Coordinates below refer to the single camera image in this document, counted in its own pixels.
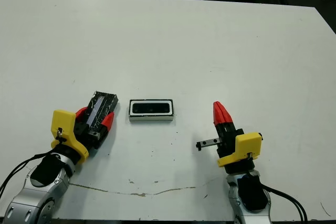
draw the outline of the scratch mark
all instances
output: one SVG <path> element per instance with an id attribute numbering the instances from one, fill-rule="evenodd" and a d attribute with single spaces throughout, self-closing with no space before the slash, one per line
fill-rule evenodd
<path id="1" fill-rule="evenodd" d="M 219 177 L 216 177 L 214 179 L 211 179 L 209 180 L 207 183 L 201 185 L 201 186 L 197 186 L 197 187 L 203 187 L 209 183 L 211 183 L 212 181 L 218 179 Z M 102 191 L 104 193 L 110 193 L 110 194 L 121 194 L 121 195 L 132 195 L 132 196 L 139 196 L 139 197 L 146 197 L 146 195 L 159 195 L 159 194 L 163 194 L 163 193 L 167 193 L 169 191 L 179 191 L 179 190 L 184 190 L 184 189 L 195 189 L 196 186 L 188 186 L 188 187 L 181 187 L 181 188 L 172 188 L 172 189 L 168 189 L 168 190 L 165 190 L 165 191 L 160 191 L 156 194 L 148 194 L 148 193 L 141 193 L 141 194 L 138 194 L 138 193 L 131 193 L 131 194 L 127 194 L 127 193 L 121 193 L 119 191 L 106 191 L 106 190 L 102 190 L 102 189 L 98 189 L 98 188 L 94 188 L 94 187 L 89 187 L 89 186 L 83 186 L 83 185 L 78 185 L 78 184 L 73 184 L 73 183 L 69 183 L 70 185 L 72 186 L 78 186 L 78 187 L 82 187 L 82 188 L 86 188 L 86 189 L 91 189 L 91 190 L 96 190 L 96 191 Z"/>
<path id="2" fill-rule="evenodd" d="M 153 194 L 153 195 L 159 195 L 159 194 L 163 194 L 163 193 L 166 193 L 168 191 L 179 191 L 179 190 L 183 190 L 183 189 L 195 189 L 196 187 L 195 186 L 191 186 L 191 187 L 182 187 L 182 188 L 173 188 L 173 189 L 168 189 L 168 190 L 165 190 L 165 191 L 161 191 L 159 193 L 156 193 L 156 194 Z"/>
<path id="3" fill-rule="evenodd" d="M 146 197 L 147 194 L 145 194 L 145 193 L 142 193 L 142 194 L 132 193 L 130 195 L 136 195 L 136 196 L 140 196 L 140 197 Z"/>
<path id="4" fill-rule="evenodd" d="M 327 211 L 325 210 L 325 208 L 323 207 L 323 205 L 322 205 L 322 202 L 320 202 L 321 203 L 321 207 L 323 208 L 323 210 L 326 212 L 326 214 L 328 215 L 328 216 L 330 216 L 331 217 L 331 215 L 330 214 L 328 214 L 327 213 Z"/>
<path id="5" fill-rule="evenodd" d="M 82 188 L 86 188 L 86 189 L 92 189 L 92 190 L 96 190 L 96 191 L 103 191 L 104 193 L 109 192 L 109 191 L 106 191 L 106 190 L 102 190 L 102 189 L 98 189 L 98 188 L 94 188 L 94 187 L 89 187 L 89 186 L 77 185 L 77 184 L 73 184 L 73 183 L 69 183 L 69 185 L 78 186 L 78 187 L 82 187 Z"/>

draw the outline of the small metal part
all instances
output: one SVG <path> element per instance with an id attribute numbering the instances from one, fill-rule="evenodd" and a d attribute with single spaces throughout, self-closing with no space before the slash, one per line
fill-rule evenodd
<path id="1" fill-rule="evenodd" d="M 130 100 L 130 121 L 171 121 L 174 119 L 173 100 Z"/>
<path id="2" fill-rule="evenodd" d="M 218 138 L 213 138 L 213 139 L 209 139 L 209 140 L 204 140 L 204 141 L 200 141 L 196 143 L 196 147 L 198 148 L 198 150 L 200 151 L 202 148 L 204 147 L 208 147 L 208 146 L 212 146 L 212 145 L 216 145 L 221 143 L 222 140 L 218 137 Z"/>

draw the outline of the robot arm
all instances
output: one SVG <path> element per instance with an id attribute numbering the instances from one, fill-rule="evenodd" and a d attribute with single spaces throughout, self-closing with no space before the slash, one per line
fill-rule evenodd
<path id="1" fill-rule="evenodd" d="M 118 98 L 95 92 L 87 107 L 77 113 L 54 111 L 52 151 L 26 176 L 23 189 L 9 204 L 4 224 L 49 223 L 55 204 L 69 187 L 75 165 L 83 163 L 92 148 L 99 148 L 111 129 Z"/>
<path id="2" fill-rule="evenodd" d="M 262 188 L 253 159 L 260 154 L 260 133 L 244 134 L 235 128 L 232 118 L 219 102 L 214 102 L 214 124 L 219 138 L 197 142 L 200 151 L 217 145 L 219 167 L 224 167 L 229 184 L 229 201 L 235 224 L 271 223 L 269 193 Z"/>

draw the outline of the white table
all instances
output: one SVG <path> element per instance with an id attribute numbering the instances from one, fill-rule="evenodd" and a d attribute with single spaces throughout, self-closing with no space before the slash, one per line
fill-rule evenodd
<path id="1" fill-rule="evenodd" d="M 335 219 L 336 35 L 314 8 L 191 0 L 0 0 L 0 181 L 50 149 L 55 109 L 119 98 L 112 133 L 55 218 L 232 220 L 213 102 L 262 132 L 266 185 Z M 173 99 L 171 123 L 130 123 L 130 99 Z M 0 216 L 28 164 L 6 188 Z M 272 195 L 272 220 L 298 220 Z M 323 210 L 321 203 L 330 216 Z"/>

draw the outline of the yellow gripper mount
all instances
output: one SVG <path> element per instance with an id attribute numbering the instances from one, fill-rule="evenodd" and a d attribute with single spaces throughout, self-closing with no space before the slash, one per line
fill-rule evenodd
<path id="1" fill-rule="evenodd" d="M 75 137 L 76 114 L 64 110 L 55 110 L 52 120 L 51 132 L 55 139 L 51 143 L 51 148 L 55 148 L 60 143 L 59 139 L 62 139 L 63 145 L 71 147 L 80 155 L 78 163 L 82 164 L 88 158 L 89 152 Z"/>

